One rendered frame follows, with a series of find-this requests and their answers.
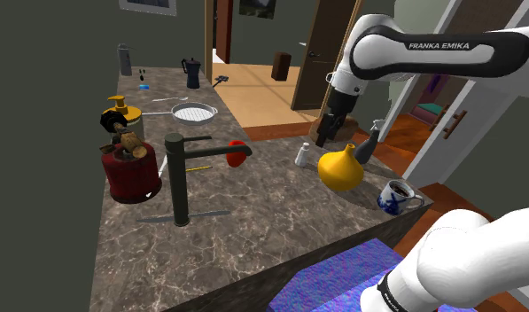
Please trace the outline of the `brown wooden door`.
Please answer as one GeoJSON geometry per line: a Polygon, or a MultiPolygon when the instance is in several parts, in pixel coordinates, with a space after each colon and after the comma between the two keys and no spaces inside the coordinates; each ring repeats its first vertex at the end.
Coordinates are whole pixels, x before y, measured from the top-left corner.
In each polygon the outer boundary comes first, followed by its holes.
{"type": "Polygon", "coordinates": [[[317,0],[291,109],[319,109],[334,70],[356,0],[317,0]]]}

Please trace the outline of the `yellow pump soap dispenser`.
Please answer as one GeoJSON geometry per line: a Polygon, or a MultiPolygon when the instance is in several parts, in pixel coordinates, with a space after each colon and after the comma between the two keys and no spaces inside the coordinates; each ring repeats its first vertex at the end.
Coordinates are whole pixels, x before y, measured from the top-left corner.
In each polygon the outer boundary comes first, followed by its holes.
{"type": "Polygon", "coordinates": [[[109,111],[121,113],[128,121],[127,128],[133,131],[142,141],[144,141],[145,137],[142,111],[137,107],[126,105],[124,96],[116,95],[109,97],[108,100],[114,102],[114,107],[109,108],[109,111]]]}

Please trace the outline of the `dark grey kitchen faucet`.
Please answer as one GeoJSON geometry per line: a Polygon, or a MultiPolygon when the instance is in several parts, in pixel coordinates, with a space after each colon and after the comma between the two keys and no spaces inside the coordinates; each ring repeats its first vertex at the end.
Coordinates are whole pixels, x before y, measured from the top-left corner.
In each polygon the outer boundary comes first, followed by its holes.
{"type": "Polygon", "coordinates": [[[187,159],[242,152],[245,156],[253,154],[247,145],[227,145],[213,148],[185,151],[184,143],[199,140],[210,140],[211,136],[184,137],[179,133],[165,135],[165,149],[167,154],[167,170],[170,179],[170,190],[174,211],[174,224],[178,227],[186,226],[190,222],[188,192],[186,182],[187,159]]]}

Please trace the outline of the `dark blue moka pot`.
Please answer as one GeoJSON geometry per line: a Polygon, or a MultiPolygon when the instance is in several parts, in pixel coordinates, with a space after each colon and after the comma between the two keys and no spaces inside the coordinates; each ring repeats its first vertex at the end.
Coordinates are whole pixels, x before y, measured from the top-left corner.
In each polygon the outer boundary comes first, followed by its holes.
{"type": "Polygon", "coordinates": [[[200,69],[200,62],[195,60],[194,58],[186,59],[184,58],[181,62],[183,71],[187,74],[187,82],[186,86],[188,89],[199,89],[199,69],[200,69]]]}

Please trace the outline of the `white salt shaker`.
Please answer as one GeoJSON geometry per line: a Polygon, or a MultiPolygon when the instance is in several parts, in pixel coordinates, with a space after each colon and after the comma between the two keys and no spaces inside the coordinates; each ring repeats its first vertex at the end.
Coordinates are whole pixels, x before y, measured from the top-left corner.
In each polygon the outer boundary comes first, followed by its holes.
{"type": "Polygon", "coordinates": [[[309,151],[309,143],[305,142],[299,149],[294,163],[299,167],[305,167],[307,164],[307,153],[309,151]]]}

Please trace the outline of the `brown wooden box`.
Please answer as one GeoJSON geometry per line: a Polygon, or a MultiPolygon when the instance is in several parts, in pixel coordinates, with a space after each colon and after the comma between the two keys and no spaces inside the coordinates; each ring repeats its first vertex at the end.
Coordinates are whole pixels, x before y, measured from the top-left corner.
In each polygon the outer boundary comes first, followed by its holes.
{"type": "Polygon", "coordinates": [[[271,78],[275,81],[286,81],[289,73],[292,56],[289,53],[278,51],[275,53],[271,78]]]}

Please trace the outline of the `white frying pan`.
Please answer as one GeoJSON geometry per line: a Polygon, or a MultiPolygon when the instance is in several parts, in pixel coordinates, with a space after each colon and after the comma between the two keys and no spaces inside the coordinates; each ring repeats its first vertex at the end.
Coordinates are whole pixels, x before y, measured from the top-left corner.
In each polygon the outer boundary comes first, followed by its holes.
{"type": "Polygon", "coordinates": [[[142,113],[143,116],[172,115],[183,125],[202,126],[213,121],[218,110],[199,102],[186,102],[175,105],[169,112],[142,113]]]}

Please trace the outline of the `framed wall picture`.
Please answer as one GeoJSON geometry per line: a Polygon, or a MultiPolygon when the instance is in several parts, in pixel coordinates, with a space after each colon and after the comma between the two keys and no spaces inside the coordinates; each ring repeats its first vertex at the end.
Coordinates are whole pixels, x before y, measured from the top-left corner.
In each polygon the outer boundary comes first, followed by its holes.
{"type": "Polygon", "coordinates": [[[177,15],[176,0],[118,0],[122,10],[152,14],[177,15]]]}

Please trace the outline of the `red utensil holder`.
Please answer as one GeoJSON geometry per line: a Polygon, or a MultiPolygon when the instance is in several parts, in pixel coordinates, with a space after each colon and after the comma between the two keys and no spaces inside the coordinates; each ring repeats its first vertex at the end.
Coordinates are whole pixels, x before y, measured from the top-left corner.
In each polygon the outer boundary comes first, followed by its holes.
{"type": "Polygon", "coordinates": [[[122,204],[137,204],[154,197],[161,189],[154,149],[144,143],[147,151],[142,159],[126,156],[126,149],[115,145],[103,154],[101,161],[110,184],[111,197],[122,204]]]}

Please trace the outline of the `dark landscape wall picture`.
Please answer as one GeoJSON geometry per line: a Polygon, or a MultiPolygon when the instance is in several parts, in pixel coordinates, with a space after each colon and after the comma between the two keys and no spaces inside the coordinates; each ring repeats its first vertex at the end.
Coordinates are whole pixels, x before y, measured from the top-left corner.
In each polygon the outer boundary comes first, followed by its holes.
{"type": "Polygon", "coordinates": [[[239,13],[272,20],[275,15],[276,0],[240,0],[239,13]]]}

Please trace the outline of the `black round brush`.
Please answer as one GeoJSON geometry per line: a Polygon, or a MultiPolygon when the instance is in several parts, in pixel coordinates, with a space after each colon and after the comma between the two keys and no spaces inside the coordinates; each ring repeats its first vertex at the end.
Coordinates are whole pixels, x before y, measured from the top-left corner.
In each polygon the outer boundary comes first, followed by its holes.
{"type": "Polygon", "coordinates": [[[128,120],[120,112],[106,111],[100,118],[101,126],[109,133],[127,133],[128,120]]]}

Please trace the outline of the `dark grey spray bottle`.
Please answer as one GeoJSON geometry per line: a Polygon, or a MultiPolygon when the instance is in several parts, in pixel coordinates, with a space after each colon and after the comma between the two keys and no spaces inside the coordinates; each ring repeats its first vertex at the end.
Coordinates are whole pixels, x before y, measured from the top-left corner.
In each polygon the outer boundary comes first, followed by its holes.
{"type": "Polygon", "coordinates": [[[385,125],[385,120],[374,120],[373,126],[370,129],[371,130],[370,137],[364,142],[362,142],[355,149],[354,157],[361,165],[366,164],[370,160],[372,153],[375,151],[381,129],[383,128],[384,125],[385,125]]]}

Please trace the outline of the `yellow round vase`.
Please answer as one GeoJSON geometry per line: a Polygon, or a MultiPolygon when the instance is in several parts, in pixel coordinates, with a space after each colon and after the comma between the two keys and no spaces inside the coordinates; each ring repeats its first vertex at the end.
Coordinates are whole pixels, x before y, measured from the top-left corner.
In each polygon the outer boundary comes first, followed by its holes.
{"type": "Polygon", "coordinates": [[[364,170],[354,150],[354,144],[347,144],[343,151],[325,153],[318,160],[318,175],[329,189],[349,191],[362,182],[364,170]]]}

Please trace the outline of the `blue and white coffee mug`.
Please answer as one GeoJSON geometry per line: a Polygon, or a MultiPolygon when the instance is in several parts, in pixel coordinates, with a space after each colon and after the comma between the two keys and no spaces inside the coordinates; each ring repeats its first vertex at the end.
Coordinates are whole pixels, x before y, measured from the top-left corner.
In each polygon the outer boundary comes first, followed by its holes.
{"type": "Polygon", "coordinates": [[[377,197],[378,206],[390,215],[400,215],[405,209],[418,209],[424,198],[399,180],[389,181],[377,197]]]}

